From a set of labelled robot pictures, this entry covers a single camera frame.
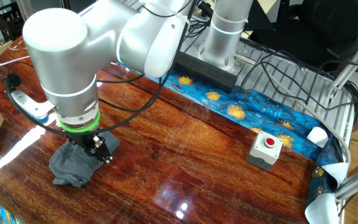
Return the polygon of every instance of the gray cloth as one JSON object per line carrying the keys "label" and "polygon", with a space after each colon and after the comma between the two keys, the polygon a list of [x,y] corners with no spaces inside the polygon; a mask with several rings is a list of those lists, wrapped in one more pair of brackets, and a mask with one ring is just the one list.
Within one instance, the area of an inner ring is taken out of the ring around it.
{"label": "gray cloth", "polygon": [[[105,138],[104,143],[110,153],[113,153],[119,145],[119,140],[110,132],[100,133],[99,136]],[[81,146],[66,142],[50,158],[49,169],[56,177],[53,180],[54,184],[81,187],[90,181],[93,172],[102,164],[97,158],[88,156]]]}

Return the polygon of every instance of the emergency stop button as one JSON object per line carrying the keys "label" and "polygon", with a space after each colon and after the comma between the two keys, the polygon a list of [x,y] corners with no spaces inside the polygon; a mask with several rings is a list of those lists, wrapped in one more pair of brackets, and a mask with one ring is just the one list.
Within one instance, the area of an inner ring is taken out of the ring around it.
{"label": "emergency stop button", "polygon": [[265,140],[265,146],[268,148],[274,147],[274,144],[275,144],[274,139],[268,138]]}

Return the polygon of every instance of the white bracket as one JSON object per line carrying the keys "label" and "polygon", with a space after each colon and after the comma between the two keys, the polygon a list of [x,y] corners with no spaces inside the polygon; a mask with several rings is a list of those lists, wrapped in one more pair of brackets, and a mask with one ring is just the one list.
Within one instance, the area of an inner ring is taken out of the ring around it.
{"label": "white bracket", "polygon": [[46,118],[48,116],[48,112],[55,107],[55,105],[49,101],[37,103],[20,90],[13,91],[12,97],[15,99],[16,103],[23,108],[23,110],[36,119]]}

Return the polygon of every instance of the black chair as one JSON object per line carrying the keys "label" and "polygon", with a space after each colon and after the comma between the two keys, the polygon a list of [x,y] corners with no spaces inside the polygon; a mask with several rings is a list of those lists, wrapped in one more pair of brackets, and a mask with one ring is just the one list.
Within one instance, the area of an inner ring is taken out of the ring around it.
{"label": "black chair", "polygon": [[304,0],[294,6],[282,0],[273,26],[253,32],[250,39],[314,67],[349,60],[358,50],[358,0]]}

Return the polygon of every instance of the yellow star pattern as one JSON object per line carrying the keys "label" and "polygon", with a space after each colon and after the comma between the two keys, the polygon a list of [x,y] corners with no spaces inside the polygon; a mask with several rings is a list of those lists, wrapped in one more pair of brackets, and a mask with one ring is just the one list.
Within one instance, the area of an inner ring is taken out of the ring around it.
{"label": "yellow star pattern", "polygon": [[284,128],[288,128],[288,129],[290,129],[290,130],[295,130],[295,129],[291,126],[291,124],[290,124],[289,122],[280,121],[280,124],[281,124],[281,126],[283,126]]}
{"label": "yellow star pattern", "polygon": [[250,130],[255,133],[259,133],[262,130],[262,128],[251,128]]}
{"label": "yellow star pattern", "polygon": [[216,92],[209,92],[206,94],[206,96],[208,97],[208,99],[210,100],[219,100],[221,98],[221,95],[219,95],[219,93]]}
{"label": "yellow star pattern", "polygon": [[192,85],[193,84],[193,80],[189,77],[179,77],[179,84],[180,85]]}
{"label": "yellow star pattern", "polygon": [[316,189],[317,196],[319,196],[319,195],[321,195],[323,193],[327,193],[327,191],[324,190],[324,188],[322,186],[318,186],[318,188]]}
{"label": "yellow star pattern", "polygon": [[321,167],[317,167],[317,169],[313,172],[313,177],[322,177],[324,174],[324,169]]}
{"label": "yellow star pattern", "polygon": [[285,147],[289,147],[290,149],[293,148],[294,139],[291,136],[286,136],[286,135],[280,134],[277,137],[283,141],[283,145]]}
{"label": "yellow star pattern", "polygon": [[227,108],[227,113],[236,119],[244,119],[246,117],[246,112],[239,106],[230,105]]}

